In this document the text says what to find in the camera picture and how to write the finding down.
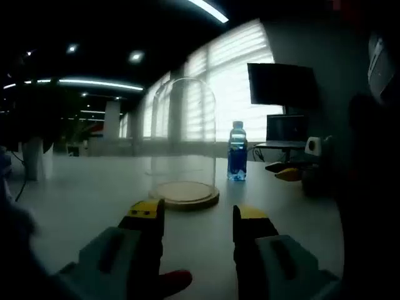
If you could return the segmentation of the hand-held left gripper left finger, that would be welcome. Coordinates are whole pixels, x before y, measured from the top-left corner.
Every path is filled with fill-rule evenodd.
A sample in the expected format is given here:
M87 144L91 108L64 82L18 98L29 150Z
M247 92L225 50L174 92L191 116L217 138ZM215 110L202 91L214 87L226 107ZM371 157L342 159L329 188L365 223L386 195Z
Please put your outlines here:
M133 204L58 272L68 299L160 299L164 199Z

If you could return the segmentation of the person's left hand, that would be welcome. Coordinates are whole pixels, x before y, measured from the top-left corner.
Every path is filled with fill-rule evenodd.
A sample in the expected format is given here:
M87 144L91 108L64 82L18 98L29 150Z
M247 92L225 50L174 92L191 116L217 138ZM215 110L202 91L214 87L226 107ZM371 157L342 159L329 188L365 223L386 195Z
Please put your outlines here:
M186 289L193 281L188 270L175 270L158 276L158 294L166 298Z

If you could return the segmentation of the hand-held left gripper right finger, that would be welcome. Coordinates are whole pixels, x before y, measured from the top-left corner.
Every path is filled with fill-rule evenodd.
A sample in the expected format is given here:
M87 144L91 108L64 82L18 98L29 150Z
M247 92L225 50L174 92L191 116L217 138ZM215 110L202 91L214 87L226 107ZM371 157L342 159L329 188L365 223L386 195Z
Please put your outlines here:
M262 210L235 205L232 239L239 299L339 299L340 279Z

